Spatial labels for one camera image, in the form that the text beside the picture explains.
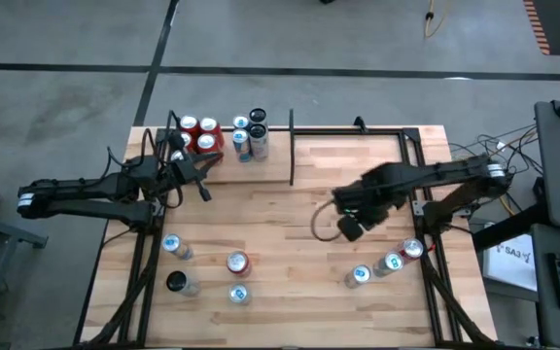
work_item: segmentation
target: wire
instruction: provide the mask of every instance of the wire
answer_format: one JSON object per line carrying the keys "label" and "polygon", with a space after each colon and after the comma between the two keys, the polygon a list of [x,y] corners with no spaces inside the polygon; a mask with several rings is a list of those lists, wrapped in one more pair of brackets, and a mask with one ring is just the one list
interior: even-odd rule
{"label": "wire", "polygon": [[328,200],[326,203],[324,203],[322,206],[320,206],[319,208],[317,208],[317,210],[315,210],[315,212],[312,214],[312,218],[310,218],[310,233],[312,233],[312,236],[317,238],[318,240],[322,241],[322,242],[332,242],[333,240],[337,239],[338,237],[340,237],[340,234],[342,234],[342,232],[337,233],[336,235],[334,235],[333,237],[330,238],[321,238],[321,236],[319,236],[319,234],[317,234],[317,229],[315,228],[315,224],[317,223],[317,218],[319,217],[319,214],[321,214],[321,212],[326,209],[327,207],[331,206],[334,203],[333,199]]}
{"label": "wire", "polygon": [[120,232],[120,233],[118,233],[117,235],[115,235],[115,236],[113,236],[113,237],[110,237],[108,240],[106,240],[105,242],[103,242],[103,244],[101,244],[101,249],[105,248],[105,246],[107,245],[107,243],[109,243],[109,242],[113,241],[114,239],[119,238],[119,237],[121,237],[121,236],[123,236],[123,235],[125,235],[126,233],[129,233],[129,232],[131,232],[131,228],[129,228],[129,229],[126,230],[126,231]]}
{"label": "wire", "polygon": [[461,230],[461,231],[463,231],[463,232],[467,232],[467,233],[469,233],[469,234],[473,234],[473,232],[472,232],[471,230],[467,229],[467,228],[458,227],[458,226],[450,225],[450,224],[448,224],[447,226],[448,226],[449,228],[455,228],[455,229]]}
{"label": "wire", "polygon": [[425,39],[429,39],[432,36],[434,36],[439,28],[442,26],[442,24],[444,23],[444,20],[446,19],[446,16],[448,15],[448,10],[450,9],[451,6],[451,0],[447,0],[446,1],[446,5],[444,7],[444,12],[442,13],[442,19],[439,21],[439,23],[436,26],[436,29],[434,29],[433,32],[429,32],[429,26],[432,24],[432,20],[434,19],[433,15],[434,15],[434,0],[429,0],[429,11],[427,12],[427,15],[425,17],[426,21],[425,21]]}

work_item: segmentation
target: wooden tabletop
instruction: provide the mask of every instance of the wooden tabletop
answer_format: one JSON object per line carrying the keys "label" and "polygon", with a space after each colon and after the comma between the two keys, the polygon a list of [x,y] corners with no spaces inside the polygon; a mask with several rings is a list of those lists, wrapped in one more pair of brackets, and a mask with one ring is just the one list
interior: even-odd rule
{"label": "wooden tabletop", "polygon": [[[427,163],[451,160],[442,126],[416,127]],[[142,130],[131,130],[127,157],[139,153]],[[159,255],[147,346],[433,345],[419,263],[355,290],[342,283],[355,265],[372,265],[414,236],[407,205],[391,210],[385,223],[353,243],[317,241],[308,227],[315,208],[330,198],[330,188],[345,186],[384,161],[401,161],[397,138],[298,136],[292,187],[284,182],[209,185],[213,200],[206,203],[196,188],[185,189],[183,206],[166,214],[164,234],[180,235],[192,246],[194,258],[182,262],[165,252]],[[450,191],[451,187],[433,190],[436,198]],[[321,235],[336,232],[336,217],[332,209],[322,213]],[[124,229],[112,222],[105,238]],[[442,239],[455,297],[482,331],[496,338],[472,239],[455,230]],[[95,336],[121,303],[134,243],[135,235],[128,234],[103,249],[82,339]],[[236,250],[253,261],[252,274],[243,281],[253,296],[247,306],[228,300],[228,288],[237,278],[228,273],[226,259]],[[198,279],[201,293],[184,297],[168,291],[165,279],[174,270]],[[449,334],[441,299],[438,306]],[[139,308],[134,311],[131,334],[137,330]]]}

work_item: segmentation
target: gray floor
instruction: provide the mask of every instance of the gray floor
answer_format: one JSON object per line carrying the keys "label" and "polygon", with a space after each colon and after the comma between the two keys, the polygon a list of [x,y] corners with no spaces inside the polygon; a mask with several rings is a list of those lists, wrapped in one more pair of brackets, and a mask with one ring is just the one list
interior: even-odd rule
{"label": "gray floor", "polygon": [[[168,0],[0,0],[0,62],[150,64]],[[437,1],[437,13],[443,2]],[[453,0],[449,18],[422,39],[427,1],[182,0],[163,65],[560,73],[542,55],[521,0]],[[38,178],[98,176],[105,146],[123,153],[145,74],[0,72],[0,219],[50,236],[46,250],[17,253],[0,297],[0,341],[14,349],[72,341],[104,221],[27,221],[18,186]],[[273,123],[444,124],[451,142],[471,143],[533,122],[533,103],[560,98],[560,82],[159,75],[145,125],[168,109],[214,116],[264,107]],[[537,146],[525,151],[539,159]],[[511,194],[533,203],[535,174]],[[481,209],[501,220],[498,205]],[[490,295],[499,339],[536,333],[533,304]]]}

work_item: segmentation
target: aluminum can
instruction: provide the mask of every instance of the aluminum can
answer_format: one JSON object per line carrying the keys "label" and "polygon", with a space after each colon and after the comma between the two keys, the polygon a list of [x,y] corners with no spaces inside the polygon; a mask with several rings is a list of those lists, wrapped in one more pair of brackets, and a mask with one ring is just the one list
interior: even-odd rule
{"label": "aluminum can", "polygon": [[403,257],[403,263],[408,264],[419,260],[425,251],[425,247],[418,239],[407,238],[399,243],[395,251]]}
{"label": "aluminum can", "polygon": [[228,271],[234,273],[238,277],[248,277],[250,272],[252,272],[250,258],[248,258],[248,255],[244,252],[230,253],[226,265],[228,267]]}
{"label": "aluminum can", "polygon": [[403,268],[403,257],[397,252],[389,252],[373,265],[373,274],[384,277]]}
{"label": "aluminum can", "polygon": [[263,124],[267,128],[267,112],[263,108],[255,108],[248,115],[251,124]]}
{"label": "aluminum can", "polygon": [[250,137],[248,132],[242,129],[236,129],[232,132],[232,144],[237,153],[237,159],[241,162],[247,162],[252,159],[250,154]]}
{"label": "aluminum can", "polygon": [[345,275],[345,286],[351,289],[358,288],[368,282],[369,279],[370,269],[368,266],[361,264]]}
{"label": "aluminum can", "polygon": [[195,140],[193,140],[192,135],[186,131],[181,132],[181,138],[185,141],[185,149],[191,153],[195,153]]}
{"label": "aluminum can", "polygon": [[236,116],[232,119],[232,125],[234,126],[235,129],[244,129],[244,130],[249,130],[250,129],[250,120],[248,119],[248,117],[246,116]]}
{"label": "aluminum can", "polygon": [[193,257],[192,247],[185,243],[181,237],[176,234],[168,234],[163,237],[161,245],[163,246],[163,250],[173,254],[181,260],[189,260]]}
{"label": "aluminum can", "polygon": [[193,139],[200,135],[200,123],[194,116],[183,116],[181,118],[181,131],[187,132]]}
{"label": "aluminum can", "polygon": [[250,291],[248,291],[248,289],[242,284],[235,284],[230,287],[228,297],[230,298],[230,301],[239,305],[247,305],[252,299]]}
{"label": "aluminum can", "polygon": [[186,297],[195,297],[200,293],[200,283],[187,276],[183,271],[174,271],[165,280],[167,289]]}
{"label": "aluminum can", "polygon": [[218,121],[213,118],[203,118],[200,121],[200,132],[215,136],[215,139],[220,144],[220,149],[224,147],[224,134],[222,133],[222,126]]}
{"label": "aluminum can", "polygon": [[269,156],[269,135],[266,126],[253,124],[250,129],[250,148],[254,160],[265,160]]}

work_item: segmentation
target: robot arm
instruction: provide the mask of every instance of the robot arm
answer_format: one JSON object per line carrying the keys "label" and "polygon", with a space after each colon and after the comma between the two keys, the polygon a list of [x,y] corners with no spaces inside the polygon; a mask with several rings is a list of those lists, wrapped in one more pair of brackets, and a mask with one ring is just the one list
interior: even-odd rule
{"label": "robot arm", "polygon": [[423,229],[440,233],[455,211],[482,197],[505,194],[511,177],[488,156],[427,166],[384,163],[363,174],[361,180],[332,190],[336,211],[343,215],[337,226],[349,241],[355,241],[364,229],[370,230],[384,222],[392,206],[401,208],[415,188],[461,183],[442,201],[423,207]]}

